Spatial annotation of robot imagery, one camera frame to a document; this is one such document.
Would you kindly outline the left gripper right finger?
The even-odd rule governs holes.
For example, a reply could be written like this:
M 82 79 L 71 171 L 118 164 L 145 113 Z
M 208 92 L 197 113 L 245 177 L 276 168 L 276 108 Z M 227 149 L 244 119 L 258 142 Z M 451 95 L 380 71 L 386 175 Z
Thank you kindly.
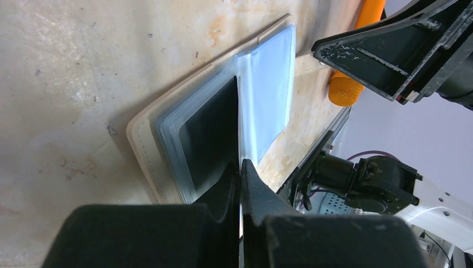
M 419 244 L 393 216 L 306 216 L 241 164 L 245 267 L 426 267 Z

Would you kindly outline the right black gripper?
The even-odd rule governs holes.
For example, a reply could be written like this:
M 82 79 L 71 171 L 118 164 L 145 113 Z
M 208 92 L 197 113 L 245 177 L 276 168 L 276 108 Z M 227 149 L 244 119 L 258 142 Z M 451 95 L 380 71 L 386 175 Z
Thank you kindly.
M 436 93 L 472 110 L 471 1 L 411 1 L 379 22 L 320 39 L 311 51 L 390 101 Z

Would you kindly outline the beige card holder wallet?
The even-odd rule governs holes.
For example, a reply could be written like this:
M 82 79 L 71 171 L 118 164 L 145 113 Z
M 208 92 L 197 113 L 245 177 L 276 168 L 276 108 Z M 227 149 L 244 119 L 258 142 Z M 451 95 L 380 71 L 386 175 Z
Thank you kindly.
M 302 159 L 285 145 L 295 133 L 304 78 L 321 65 L 297 56 L 293 17 L 284 15 L 140 111 L 126 134 L 158 204 L 189 204 L 229 162 L 251 159 L 279 186 Z

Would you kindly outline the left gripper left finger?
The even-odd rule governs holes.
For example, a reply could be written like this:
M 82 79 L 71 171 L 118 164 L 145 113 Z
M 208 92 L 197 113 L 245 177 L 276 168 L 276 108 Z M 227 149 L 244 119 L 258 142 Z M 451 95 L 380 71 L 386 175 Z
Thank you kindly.
M 192 204 L 84 205 L 43 267 L 238 267 L 239 175 L 229 163 Z

